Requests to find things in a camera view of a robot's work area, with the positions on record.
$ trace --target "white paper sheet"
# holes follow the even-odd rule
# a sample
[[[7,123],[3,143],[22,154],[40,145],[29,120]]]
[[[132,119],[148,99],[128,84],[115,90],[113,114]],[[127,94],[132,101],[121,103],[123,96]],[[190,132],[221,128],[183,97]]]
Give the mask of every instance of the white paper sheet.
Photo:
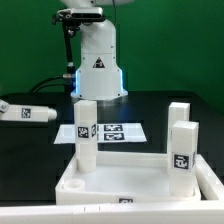
[[[146,142],[140,123],[98,124],[98,143]],[[75,143],[75,125],[61,125],[54,144]]]

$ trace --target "green background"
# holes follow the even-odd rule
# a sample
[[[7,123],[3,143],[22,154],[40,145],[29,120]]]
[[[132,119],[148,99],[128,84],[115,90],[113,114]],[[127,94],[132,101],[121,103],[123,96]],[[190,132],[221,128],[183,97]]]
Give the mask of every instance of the green background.
[[[58,0],[0,3],[0,95],[66,72]],[[113,7],[105,13],[113,20]],[[72,39],[80,64],[80,34]],[[224,113],[224,1],[136,0],[117,7],[118,65],[130,91],[188,90]]]

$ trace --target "table surface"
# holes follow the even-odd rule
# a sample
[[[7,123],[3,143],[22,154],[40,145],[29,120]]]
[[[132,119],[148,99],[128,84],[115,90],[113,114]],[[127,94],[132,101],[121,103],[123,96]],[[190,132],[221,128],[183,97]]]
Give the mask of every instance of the table surface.
[[[55,204],[55,186],[75,153],[75,145],[53,142],[61,124],[73,124],[73,102],[63,93],[15,93],[10,104],[42,105],[58,112],[55,121],[0,122],[0,206]],[[125,102],[98,106],[98,123],[141,123],[145,143],[99,144],[101,151],[165,153],[168,107],[191,104],[190,120],[199,122],[198,153],[224,182],[224,116],[192,92],[129,92]]]

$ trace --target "white rectangular prism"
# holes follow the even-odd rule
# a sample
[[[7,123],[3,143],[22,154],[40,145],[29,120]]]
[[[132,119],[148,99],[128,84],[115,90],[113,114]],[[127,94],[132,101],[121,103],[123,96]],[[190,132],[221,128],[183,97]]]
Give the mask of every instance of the white rectangular prism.
[[[74,105],[75,143],[78,169],[92,172],[96,169],[97,103],[80,100]]]
[[[92,123],[97,120],[96,101],[80,100],[74,104],[75,121]]]
[[[168,130],[167,130],[167,155],[168,159],[168,167],[171,166],[169,163],[171,158],[171,136],[172,136],[172,126],[176,123],[176,121],[189,121],[190,114],[190,104],[189,103],[177,103],[173,102],[169,106],[169,114],[168,114]]]
[[[172,127],[171,153],[168,158],[170,193],[175,196],[194,195],[195,156],[198,142],[198,123],[177,121]]]

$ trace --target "white block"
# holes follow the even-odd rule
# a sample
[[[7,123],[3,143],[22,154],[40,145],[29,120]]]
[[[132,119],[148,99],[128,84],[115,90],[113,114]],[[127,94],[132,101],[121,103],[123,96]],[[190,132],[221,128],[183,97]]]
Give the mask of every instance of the white block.
[[[4,121],[48,122],[56,117],[57,111],[45,106],[9,105],[5,113],[0,113]]]
[[[77,162],[80,172],[89,173],[96,170],[96,157],[78,159]]]
[[[170,194],[192,197],[195,186],[195,156],[198,142],[198,123],[177,121],[172,127],[172,157],[168,158]]]
[[[168,155],[168,167],[171,166],[169,163],[171,158],[171,138],[172,138],[172,126],[176,123],[176,121],[189,121],[190,114],[190,104],[189,103],[176,103],[173,102],[169,106],[169,114],[168,114],[168,130],[167,130],[167,155]]]
[[[80,100],[74,104],[76,159],[80,172],[96,169],[97,103]]]
[[[80,100],[74,104],[75,121],[93,123],[97,120],[96,101]]]
[[[76,144],[76,158],[90,159],[96,157],[98,152],[97,142],[91,141],[89,143]]]

